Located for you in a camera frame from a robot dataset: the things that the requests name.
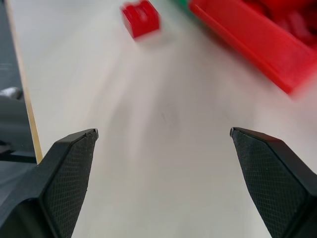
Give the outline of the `red plastic bin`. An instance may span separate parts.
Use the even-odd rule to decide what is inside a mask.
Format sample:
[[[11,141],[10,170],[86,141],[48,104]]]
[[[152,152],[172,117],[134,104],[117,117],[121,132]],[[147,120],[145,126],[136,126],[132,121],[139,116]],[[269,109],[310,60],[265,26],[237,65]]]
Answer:
[[[317,0],[191,0],[189,9],[285,93],[317,74]]]

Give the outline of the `red toy block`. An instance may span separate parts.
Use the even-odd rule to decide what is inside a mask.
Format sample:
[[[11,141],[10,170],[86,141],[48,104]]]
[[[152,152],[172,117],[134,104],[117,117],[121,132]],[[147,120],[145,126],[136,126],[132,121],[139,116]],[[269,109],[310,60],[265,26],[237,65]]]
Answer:
[[[149,0],[126,2],[120,11],[123,23],[134,40],[160,29],[160,15]]]

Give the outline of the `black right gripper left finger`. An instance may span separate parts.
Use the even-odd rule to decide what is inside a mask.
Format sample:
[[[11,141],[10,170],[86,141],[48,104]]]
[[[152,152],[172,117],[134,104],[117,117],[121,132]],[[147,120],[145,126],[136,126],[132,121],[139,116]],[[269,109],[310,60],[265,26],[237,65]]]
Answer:
[[[0,238],[71,238],[88,188],[97,129],[56,141],[0,204]]]

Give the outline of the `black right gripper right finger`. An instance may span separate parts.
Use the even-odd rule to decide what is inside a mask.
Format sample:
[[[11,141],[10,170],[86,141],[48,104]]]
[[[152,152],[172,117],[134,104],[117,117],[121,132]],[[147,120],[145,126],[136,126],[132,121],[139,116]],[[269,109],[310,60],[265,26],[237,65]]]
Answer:
[[[230,130],[248,192],[272,238],[317,238],[317,174],[282,140]]]

